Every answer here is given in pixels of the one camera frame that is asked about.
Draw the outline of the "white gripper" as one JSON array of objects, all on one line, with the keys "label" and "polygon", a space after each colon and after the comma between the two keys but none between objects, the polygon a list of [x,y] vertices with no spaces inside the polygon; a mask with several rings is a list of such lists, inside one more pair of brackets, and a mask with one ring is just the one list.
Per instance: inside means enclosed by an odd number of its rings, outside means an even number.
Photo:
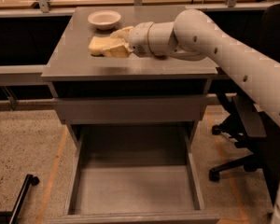
[{"label": "white gripper", "polygon": [[132,27],[127,26],[113,32],[112,38],[128,38],[128,43],[121,40],[107,44],[101,48],[101,52],[108,58],[128,58],[133,52],[138,57],[150,57],[152,55],[149,44],[148,34],[153,22],[142,22]]}]

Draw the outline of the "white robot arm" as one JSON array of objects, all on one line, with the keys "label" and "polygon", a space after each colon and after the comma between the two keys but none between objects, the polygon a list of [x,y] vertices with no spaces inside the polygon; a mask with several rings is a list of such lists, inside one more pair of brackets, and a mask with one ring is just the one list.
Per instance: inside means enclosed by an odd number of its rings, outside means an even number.
[{"label": "white robot arm", "polygon": [[208,57],[280,127],[280,63],[227,35],[200,10],[184,10],[172,22],[119,29],[100,51],[120,58],[131,53],[187,61]]}]

